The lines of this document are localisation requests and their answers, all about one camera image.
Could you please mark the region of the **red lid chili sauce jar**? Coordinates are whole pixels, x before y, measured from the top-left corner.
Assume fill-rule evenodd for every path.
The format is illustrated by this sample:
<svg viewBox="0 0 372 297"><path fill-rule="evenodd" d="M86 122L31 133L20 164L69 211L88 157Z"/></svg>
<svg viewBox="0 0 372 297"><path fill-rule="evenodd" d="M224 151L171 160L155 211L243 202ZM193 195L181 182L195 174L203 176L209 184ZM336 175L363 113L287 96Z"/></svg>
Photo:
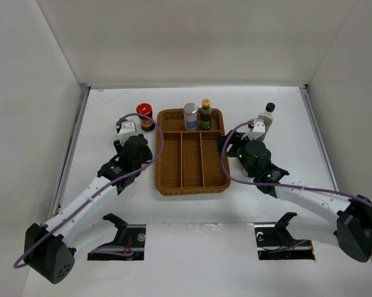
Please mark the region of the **red lid chili sauce jar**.
<svg viewBox="0 0 372 297"><path fill-rule="evenodd" d="M136 108L136 112L138 114L143 114L143 116L139 117L143 131L150 132L155 129L155 124L151 121L153 118L153 110L150 104L139 104Z"/></svg>

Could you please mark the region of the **yellow cap green label bottle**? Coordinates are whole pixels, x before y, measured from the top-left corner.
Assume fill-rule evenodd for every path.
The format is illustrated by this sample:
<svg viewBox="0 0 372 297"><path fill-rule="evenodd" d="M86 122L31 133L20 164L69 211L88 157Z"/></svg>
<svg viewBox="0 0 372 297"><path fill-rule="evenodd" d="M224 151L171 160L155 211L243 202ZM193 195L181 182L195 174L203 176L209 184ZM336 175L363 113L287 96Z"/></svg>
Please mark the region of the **yellow cap green label bottle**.
<svg viewBox="0 0 372 297"><path fill-rule="evenodd" d="M212 110L210 106L210 100L208 98L205 98L202 100L200 119L201 119L201 128L204 130L209 130L212 126L211 124Z"/></svg>

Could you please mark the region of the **silver lid blue label jar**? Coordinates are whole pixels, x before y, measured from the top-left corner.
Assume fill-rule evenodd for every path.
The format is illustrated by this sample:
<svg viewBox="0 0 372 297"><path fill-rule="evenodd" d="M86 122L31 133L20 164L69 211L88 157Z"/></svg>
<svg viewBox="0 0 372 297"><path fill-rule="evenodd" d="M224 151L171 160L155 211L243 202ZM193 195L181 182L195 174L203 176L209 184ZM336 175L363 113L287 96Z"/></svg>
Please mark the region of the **silver lid blue label jar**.
<svg viewBox="0 0 372 297"><path fill-rule="evenodd" d="M198 108L194 103L184 105L183 119L186 131L195 131L197 129Z"/></svg>

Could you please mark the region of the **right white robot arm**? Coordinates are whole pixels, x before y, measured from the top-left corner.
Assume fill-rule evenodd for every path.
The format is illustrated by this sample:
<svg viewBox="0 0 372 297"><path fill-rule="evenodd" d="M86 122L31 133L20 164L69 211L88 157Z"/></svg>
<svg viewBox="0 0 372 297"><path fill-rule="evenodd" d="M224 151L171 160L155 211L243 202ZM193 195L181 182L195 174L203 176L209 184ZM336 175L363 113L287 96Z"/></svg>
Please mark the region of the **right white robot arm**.
<svg viewBox="0 0 372 297"><path fill-rule="evenodd" d="M217 138L220 160L236 158L249 185L263 194L291 202L313 212L328 222L327 227L293 226L295 213L286 213L275 224L275 238L285 249L297 237L339 247L350 258L367 262L372 256L372 203L361 195L304 185L271 161L271 152L263 142L252 140L248 133L230 131Z"/></svg>

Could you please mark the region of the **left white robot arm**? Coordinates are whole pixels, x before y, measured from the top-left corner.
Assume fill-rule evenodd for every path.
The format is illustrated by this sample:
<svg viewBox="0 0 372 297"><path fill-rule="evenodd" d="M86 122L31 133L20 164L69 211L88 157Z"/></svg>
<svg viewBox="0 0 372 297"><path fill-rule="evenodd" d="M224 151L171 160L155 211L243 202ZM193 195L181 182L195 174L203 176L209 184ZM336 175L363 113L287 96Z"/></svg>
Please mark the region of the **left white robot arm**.
<svg viewBox="0 0 372 297"><path fill-rule="evenodd" d="M142 134L116 145L117 154L105 163L86 190L62 212L25 232L25 264L52 284L64 280L73 268L77 252L74 240L103 217L113 218L110 209L126 187L152 160L148 141Z"/></svg>

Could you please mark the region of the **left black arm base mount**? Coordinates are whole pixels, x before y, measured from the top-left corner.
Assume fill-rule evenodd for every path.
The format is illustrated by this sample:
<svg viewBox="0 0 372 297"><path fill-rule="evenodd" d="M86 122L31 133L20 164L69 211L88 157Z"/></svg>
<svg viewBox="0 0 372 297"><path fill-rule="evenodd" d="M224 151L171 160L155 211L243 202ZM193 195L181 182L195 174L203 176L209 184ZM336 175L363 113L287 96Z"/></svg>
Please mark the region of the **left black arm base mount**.
<svg viewBox="0 0 372 297"><path fill-rule="evenodd" d="M87 255L89 261L144 260L147 225L129 225L122 218L109 213L103 220L116 228L114 238L94 248Z"/></svg>

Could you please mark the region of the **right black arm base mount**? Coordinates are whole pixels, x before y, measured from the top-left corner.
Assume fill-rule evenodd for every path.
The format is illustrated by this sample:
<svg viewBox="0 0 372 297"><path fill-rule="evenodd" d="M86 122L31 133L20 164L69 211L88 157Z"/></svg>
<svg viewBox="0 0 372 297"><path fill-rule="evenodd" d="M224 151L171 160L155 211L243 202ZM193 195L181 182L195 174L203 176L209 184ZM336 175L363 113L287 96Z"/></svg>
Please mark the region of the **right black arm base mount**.
<svg viewBox="0 0 372 297"><path fill-rule="evenodd" d="M287 230L295 212L287 212L277 222L254 225L259 260L315 260L312 242L294 239Z"/></svg>

